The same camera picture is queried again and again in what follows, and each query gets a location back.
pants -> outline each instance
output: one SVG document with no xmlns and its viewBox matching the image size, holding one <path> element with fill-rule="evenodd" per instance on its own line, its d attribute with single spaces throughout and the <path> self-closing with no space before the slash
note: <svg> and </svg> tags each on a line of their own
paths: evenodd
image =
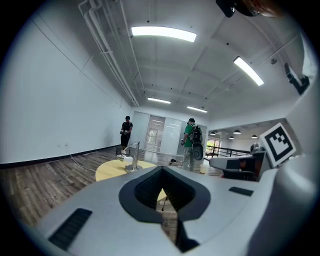
<svg viewBox="0 0 320 256">
<path fill-rule="evenodd" d="M 188 165 L 190 164 L 190 172 L 195 169 L 195 159 L 192 147 L 184 148 L 184 159 L 183 159 L 183 169 L 189 171 Z"/>
<path fill-rule="evenodd" d="M 130 137 L 128 135 L 121 135 L 121 146 L 123 149 L 125 149 L 128 146 Z"/>
</svg>

ceiling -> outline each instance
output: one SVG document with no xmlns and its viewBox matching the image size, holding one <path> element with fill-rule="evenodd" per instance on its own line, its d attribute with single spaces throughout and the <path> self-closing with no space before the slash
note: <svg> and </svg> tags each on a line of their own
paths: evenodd
<svg viewBox="0 0 320 256">
<path fill-rule="evenodd" d="M 216 132 L 215 135 L 210 135 L 210 137 L 228 140 L 230 136 L 233 136 L 234 139 L 251 139 L 252 135 L 256 135 L 259 138 L 261 134 L 271 129 L 278 123 L 281 123 L 284 126 L 292 140 L 297 139 L 297 136 L 295 135 L 294 131 L 292 130 L 285 118 L 221 129 L 218 130 L 218 133 Z M 234 134 L 235 130 L 239 130 L 241 134 Z"/>
<path fill-rule="evenodd" d="M 130 33 L 135 26 L 161 26 L 197 34 L 193 43 L 170 37 L 133 36 L 137 68 L 120 2 L 106 2 L 118 41 L 102 8 L 97 10 L 99 19 L 141 106 L 160 105 L 147 102 L 146 95 L 171 101 L 172 109 L 203 107 L 211 114 L 247 111 L 253 106 L 262 108 L 298 98 L 284 71 L 288 62 L 301 74 L 304 57 L 298 28 L 290 17 L 248 18 L 236 12 L 227 18 L 214 0 L 123 0 Z M 234 64 L 237 56 L 251 65 L 263 85 L 257 86 Z M 271 65 L 273 58 L 277 62 Z"/>
</svg>

railing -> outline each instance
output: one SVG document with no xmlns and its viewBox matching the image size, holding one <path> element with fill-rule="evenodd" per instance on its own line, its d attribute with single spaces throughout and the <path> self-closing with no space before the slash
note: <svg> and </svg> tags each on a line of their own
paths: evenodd
<svg viewBox="0 0 320 256">
<path fill-rule="evenodd" d="M 250 155 L 250 151 L 237 150 L 232 148 L 206 146 L 205 156 L 207 158 L 213 157 L 241 157 Z"/>
</svg>

cable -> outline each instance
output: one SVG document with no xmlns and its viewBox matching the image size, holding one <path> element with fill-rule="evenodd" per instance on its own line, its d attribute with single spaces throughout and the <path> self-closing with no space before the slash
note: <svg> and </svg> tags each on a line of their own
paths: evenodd
<svg viewBox="0 0 320 256">
<path fill-rule="evenodd" d="M 167 201 L 167 200 L 168 200 L 168 197 L 165 198 L 164 203 L 163 203 L 163 207 L 162 207 L 161 211 L 164 211 L 165 204 L 166 204 L 166 201 Z"/>
<path fill-rule="evenodd" d="M 89 171 L 96 172 L 95 170 L 92 170 L 92 169 L 89 169 L 89 168 L 86 168 L 86 167 L 80 165 L 80 164 L 74 159 L 74 157 L 73 157 L 71 154 L 70 154 L 70 156 L 72 157 L 73 161 L 75 161 L 75 162 L 78 164 L 78 166 L 80 166 L 80 167 L 82 167 L 82 168 L 84 168 L 84 169 L 87 169 L 87 170 L 89 170 Z"/>
</svg>

black baseboard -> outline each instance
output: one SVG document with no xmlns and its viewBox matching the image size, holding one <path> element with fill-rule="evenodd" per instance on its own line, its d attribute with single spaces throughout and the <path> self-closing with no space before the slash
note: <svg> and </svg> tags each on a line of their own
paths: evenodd
<svg viewBox="0 0 320 256">
<path fill-rule="evenodd" d="M 119 144 L 119 145 L 114 145 L 114 146 L 107 146 L 107 147 L 93 149 L 93 150 L 89 150 L 89 151 L 74 153 L 74 154 L 72 154 L 72 156 L 76 157 L 79 155 L 84 155 L 84 154 L 88 154 L 88 153 L 92 153 L 92 152 L 111 149 L 111 148 L 115 148 L 118 146 L 121 146 L 121 145 Z M 52 161 L 70 158 L 70 157 L 71 156 L 69 154 L 67 154 L 67 155 L 62 155 L 62 156 L 43 158 L 43 159 L 37 159 L 37 160 L 30 160 L 30 161 L 23 161 L 23 162 L 0 163 L 0 170 L 21 167 L 21 166 L 30 166 L 30 165 L 41 164 L 41 163 L 47 163 L 47 162 L 52 162 Z"/>
</svg>

